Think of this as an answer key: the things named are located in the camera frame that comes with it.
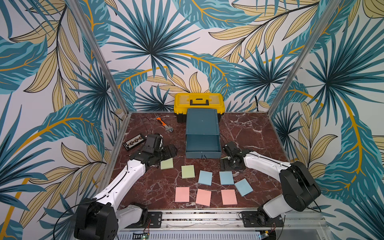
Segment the green sticky note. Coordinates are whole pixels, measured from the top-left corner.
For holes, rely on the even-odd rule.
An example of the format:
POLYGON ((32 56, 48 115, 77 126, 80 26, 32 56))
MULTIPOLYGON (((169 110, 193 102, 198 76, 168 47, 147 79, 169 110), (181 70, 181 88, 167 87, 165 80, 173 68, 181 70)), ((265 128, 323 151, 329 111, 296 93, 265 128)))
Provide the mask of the green sticky note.
POLYGON ((182 166, 182 179, 192 179, 195 176, 196 175, 194 165, 182 166))
POLYGON ((168 170, 168 169, 172 169, 173 167, 174 167, 173 158, 170 158, 170 159, 167 159, 167 160, 160 162, 161 170, 168 170))

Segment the teal yellow drawer cabinet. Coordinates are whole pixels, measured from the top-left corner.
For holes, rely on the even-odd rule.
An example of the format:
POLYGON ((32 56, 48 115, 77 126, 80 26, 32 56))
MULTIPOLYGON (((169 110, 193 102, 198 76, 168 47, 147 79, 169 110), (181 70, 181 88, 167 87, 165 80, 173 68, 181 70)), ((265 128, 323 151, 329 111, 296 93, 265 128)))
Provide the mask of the teal yellow drawer cabinet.
POLYGON ((188 109, 186 158, 219 159, 222 155, 218 113, 215 109, 188 109))

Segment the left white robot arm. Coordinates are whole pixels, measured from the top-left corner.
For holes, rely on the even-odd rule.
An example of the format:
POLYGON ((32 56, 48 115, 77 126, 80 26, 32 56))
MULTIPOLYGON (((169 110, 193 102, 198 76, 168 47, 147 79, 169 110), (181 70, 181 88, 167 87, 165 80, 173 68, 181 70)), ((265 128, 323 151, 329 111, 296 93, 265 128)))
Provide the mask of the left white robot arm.
POLYGON ((122 229, 145 224, 145 207, 134 204, 120 210, 120 203, 151 166, 177 154, 175 145, 165 146, 160 134, 148 135, 142 148, 131 154, 115 179, 94 198, 84 199, 79 204, 74 237, 78 240, 113 240, 122 229))

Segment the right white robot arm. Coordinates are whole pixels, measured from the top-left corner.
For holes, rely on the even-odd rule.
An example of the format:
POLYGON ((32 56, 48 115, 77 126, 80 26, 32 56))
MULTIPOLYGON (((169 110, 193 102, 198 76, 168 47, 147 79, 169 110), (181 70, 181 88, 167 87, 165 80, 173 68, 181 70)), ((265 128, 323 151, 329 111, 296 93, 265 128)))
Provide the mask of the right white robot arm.
POLYGON ((256 211, 262 226, 292 210, 304 211, 321 195, 321 189, 305 164, 282 162, 248 149, 240 149, 234 142, 223 145, 227 157, 220 160, 223 170, 254 169, 281 184, 282 194, 267 201, 256 211))

